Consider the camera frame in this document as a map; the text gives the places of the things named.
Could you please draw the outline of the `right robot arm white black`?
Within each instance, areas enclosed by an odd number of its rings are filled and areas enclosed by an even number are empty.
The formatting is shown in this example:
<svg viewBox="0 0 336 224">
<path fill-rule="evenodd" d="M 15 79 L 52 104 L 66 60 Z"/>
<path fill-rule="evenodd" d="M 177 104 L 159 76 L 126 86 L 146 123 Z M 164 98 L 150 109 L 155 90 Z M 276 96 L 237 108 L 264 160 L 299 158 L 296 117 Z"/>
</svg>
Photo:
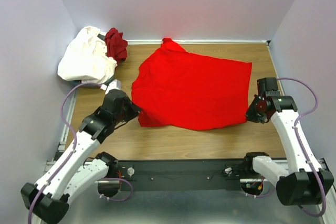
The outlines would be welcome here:
<svg viewBox="0 0 336 224">
<path fill-rule="evenodd" d="M 266 153 L 253 152 L 244 157 L 241 171 L 249 178 L 259 174 L 267 179 L 285 206 L 324 206 L 334 177 L 330 171 L 322 168 L 312 153 L 300 125 L 303 116 L 298 113 L 293 97 L 281 95 L 277 81 L 277 78 L 257 80 L 258 93 L 246 112 L 246 119 L 274 125 L 286 154 L 288 168 L 276 164 Z"/>
</svg>

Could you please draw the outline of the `bright red t-shirt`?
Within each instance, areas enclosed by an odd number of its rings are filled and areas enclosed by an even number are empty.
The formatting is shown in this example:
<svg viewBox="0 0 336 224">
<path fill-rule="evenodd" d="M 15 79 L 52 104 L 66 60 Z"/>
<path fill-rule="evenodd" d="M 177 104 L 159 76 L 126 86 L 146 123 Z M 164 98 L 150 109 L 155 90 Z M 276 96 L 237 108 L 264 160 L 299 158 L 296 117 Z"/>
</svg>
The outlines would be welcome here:
<svg viewBox="0 0 336 224">
<path fill-rule="evenodd" d="M 140 126 L 206 131 L 246 123 L 251 71 L 250 62 L 194 54 L 163 38 L 132 84 Z"/>
</svg>

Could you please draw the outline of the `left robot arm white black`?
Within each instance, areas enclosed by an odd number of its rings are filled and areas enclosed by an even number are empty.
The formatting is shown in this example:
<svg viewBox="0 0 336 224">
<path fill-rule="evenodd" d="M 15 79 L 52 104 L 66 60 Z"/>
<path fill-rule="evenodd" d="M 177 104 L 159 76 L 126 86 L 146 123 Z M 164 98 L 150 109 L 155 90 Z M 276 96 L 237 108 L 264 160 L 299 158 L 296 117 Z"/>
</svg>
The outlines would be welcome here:
<svg viewBox="0 0 336 224">
<path fill-rule="evenodd" d="M 107 153 L 99 154 L 83 170 L 79 168 L 109 135 L 139 113 L 140 108 L 124 91 L 108 91 L 102 105 L 73 132 L 74 140 L 51 169 L 34 184 L 26 183 L 22 187 L 20 192 L 29 211 L 28 223 L 59 223 L 71 203 L 90 185 L 112 179 L 118 161 Z"/>
</svg>

